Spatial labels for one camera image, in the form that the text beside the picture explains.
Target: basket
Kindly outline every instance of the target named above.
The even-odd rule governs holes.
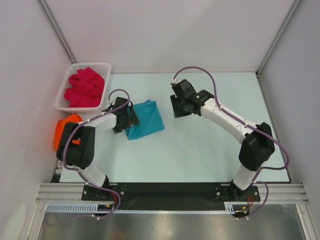
[[[73,74],[77,73],[79,69],[92,68],[95,72],[97,72],[104,79],[104,88],[101,96],[101,102],[96,107],[69,107],[70,102],[67,101],[64,97],[65,91],[68,88],[71,88],[71,84],[69,83],[69,77]],[[107,85],[109,81],[111,71],[111,64],[107,62],[82,62],[82,63],[74,63],[72,64],[66,75],[64,76],[62,85],[58,92],[58,95],[55,99],[54,106],[57,110],[63,110],[71,114],[95,114],[100,113],[104,108],[104,99],[106,96]]]

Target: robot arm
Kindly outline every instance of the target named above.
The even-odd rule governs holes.
[[[128,100],[122,97],[117,97],[109,108],[104,110],[107,112],[111,109],[118,108],[125,104]],[[96,131],[101,133],[108,129],[113,129],[115,134],[122,132],[122,130],[137,125],[139,120],[133,106],[127,104],[123,108],[114,113],[106,114],[103,117],[97,118],[94,121],[81,126],[75,133],[72,141],[68,145],[66,152],[66,164],[78,172],[90,183],[98,187],[108,187],[109,179],[103,174],[97,165],[95,156],[95,138]],[[81,122],[68,122],[63,129],[60,139],[59,147],[56,156],[59,160],[63,160],[63,152],[72,131]]]
[[[257,125],[247,121],[225,106],[222,111],[222,104],[220,103],[220,107],[217,106],[214,95],[206,90],[197,93],[185,79],[173,80],[171,85],[175,95],[170,96],[170,99],[176,118],[197,114],[221,126],[241,144],[239,153],[241,165],[231,184],[240,192],[245,191],[251,186],[259,168],[275,151],[274,143],[271,140],[247,128],[247,125],[256,126],[272,136],[270,126],[265,122]],[[244,122],[244,125],[231,115]]]

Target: black mounting plate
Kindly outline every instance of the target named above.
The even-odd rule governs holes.
[[[224,202],[260,202],[257,186],[248,188],[240,199],[230,194],[225,182],[197,183],[110,183],[109,189],[121,196],[120,210],[132,211],[218,211],[225,210]],[[88,185],[83,188],[83,201],[113,201],[113,196]]]

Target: red cloth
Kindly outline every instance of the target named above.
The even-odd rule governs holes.
[[[70,108],[92,108],[100,104],[105,81],[90,67],[71,75],[69,83],[72,87],[65,90],[64,98],[70,102]]]

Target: teal cloth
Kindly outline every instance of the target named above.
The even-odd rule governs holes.
[[[125,134],[129,140],[135,140],[165,129],[157,108],[156,101],[147,100],[133,105],[139,124],[126,128]]]

